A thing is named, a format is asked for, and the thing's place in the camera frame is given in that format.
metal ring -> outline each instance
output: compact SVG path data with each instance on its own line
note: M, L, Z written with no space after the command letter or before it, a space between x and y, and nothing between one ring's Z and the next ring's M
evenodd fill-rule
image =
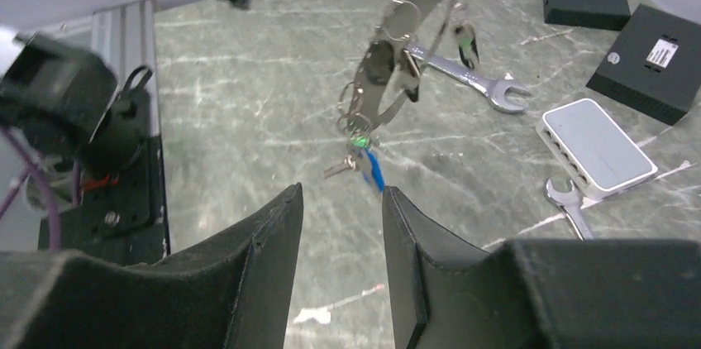
M412 33L416 32L419 25L421 24L421 10L418 8L418 6L416 4L414 4L413 2L409 2L408 0L393 0L392 2L395 3L394 9L396 9L399 6L402 6L403 4L408 4L409 6L414 7L414 11L416 13L416 20L414 22L414 26L413 26L412 30L409 31L409 33L405 33L405 34L401 35L400 37L392 36L392 34L389 33L389 31L387 30L386 26L382 27L382 31L392 41L408 41L412 38Z
M370 131L372 130L372 121L364 114L362 113L355 113L352 115L352 117L359 117L363 120L365 120L366 123L368 123L368 127L370 128ZM348 129L348 123L347 120L351 118L350 114L343 115L336 120L336 129L341 133L341 134L347 134L349 131L350 132L357 132L357 131L362 131L359 129ZM346 126L343 127L342 122L346 120Z
M346 101L346 93L348 92L348 88L353 84L353 98L350 100L350 104L352 105L353 102L356 102L357 105L355 106L355 109L351 110L351 105L348 106L348 111L345 112L343 108L343 104ZM360 107L363 105L363 89L362 88L355 88L355 81L347 83L345 86L343 86L343 89L341 90L341 94L338 96L338 101L336 102L336 109L338 109L338 112L341 114L341 116L344 115L352 115L356 112L360 111Z

green tag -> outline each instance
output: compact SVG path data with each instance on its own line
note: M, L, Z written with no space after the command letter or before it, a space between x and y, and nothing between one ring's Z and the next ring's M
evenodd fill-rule
M350 143L363 149L370 147L370 139L367 136L355 136L350 139Z

open-end wrench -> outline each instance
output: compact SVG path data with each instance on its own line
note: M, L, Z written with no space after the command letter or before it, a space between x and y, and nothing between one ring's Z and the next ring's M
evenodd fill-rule
M589 226L582 214L584 197L572 179L569 180L568 185L570 186L569 192L561 192L555 189L552 179L548 179L545 185L546 198L565 213L580 240L593 239L594 235L589 230Z
M419 45L409 45L407 50L417 60L424 60L427 54L426 49ZM486 79L476 74L472 69L439 55L431 57L428 66L478 91L487 98L492 108L502 113L515 115L526 110L525 106L513 103L506 98L509 92L525 97L531 96L531 92L515 80Z

metal chain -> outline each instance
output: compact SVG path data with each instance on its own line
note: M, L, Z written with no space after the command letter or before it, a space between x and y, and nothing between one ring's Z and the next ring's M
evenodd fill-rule
M376 35L377 35L378 31L383 31L384 34L392 41L396 41L396 42L417 41L416 31L417 31L419 25L421 24L421 22L423 21L423 17L422 17L421 10L413 2L408 1L408 0L393 0L390 3L390 5L388 6L388 8L386 9L385 14L383 15L382 22L385 22L388 18L390 18L397 11L397 8L399 8L402 5L408 5L414 11L415 24L412 26L411 30L408 31L408 33L404 33L404 34L393 34L393 33L389 33L389 31L386 28L383 28L382 26L377 26L376 27ZM426 58L424 61L421 61L419 63L419 73L422 73L424 71L424 69L427 67L426 63L430 59L430 56L432 56L436 52L436 49L440 43L440 40L442 39L442 37L444 35L444 32L446 31L446 29L448 27L450 27L451 29L454 30L454 28L455 28L455 23L454 23L455 20L453 19L454 18L454 15L453 15L454 10L455 10L455 12L460 13L460 15L462 15L461 13L464 12L465 8L464 8L464 5L457 3L457 0L450 0L449 7L446 11L446 15L445 15L443 23L441 25L441 29L436 34L434 41L432 42L431 46L428 49L429 50L429 57ZM361 67L359 67L358 72L359 73L362 72L363 68L364 68L363 65L361 65ZM345 110L344 104L346 103L346 97L347 97L347 93L348 93L349 88L352 88L352 93L353 93L350 105L355 104L355 108L352 108L352 109L348 108L347 110ZM364 132L365 134L369 134L370 132L373 131L374 123L367 116L364 116L360 113L360 110L361 110L361 107L363 105L364 98L365 98L364 96L365 95L364 95L362 87L356 86L356 84L353 81L346 84L346 86L344 86L344 88L341 90L341 94L339 96L338 104L337 104L337 108L338 108L341 116L338 119L338 121L336 122L336 127L342 134L345 134L345 135L350 134L351 137L353 137L353 136L357 135L359 132ZM387 111L383 112L383 114L381 116L384 116L388 112L391 112L391 114L388 115L389 118L386 119L388 122L389 120L392 120L393 115L396 114L397 110L401 106L402 106L402 103L398 104L394 108L393 111L390 111L390 109L392 108L392 107L390 107ZM351 119L354 119L356 117L358 119L360 119L361 121L363 121L364 123L366 123L366 124L364 124L365 127L357 127L357 126L354 126L354 125L349 123L349 121Z

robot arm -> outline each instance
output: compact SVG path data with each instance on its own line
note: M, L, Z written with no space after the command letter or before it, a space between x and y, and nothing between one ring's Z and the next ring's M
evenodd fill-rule
M22 130L44 155L76 159L95 175L123 170L138 157L117 80L88 50L40 33L0 28L0 124Z

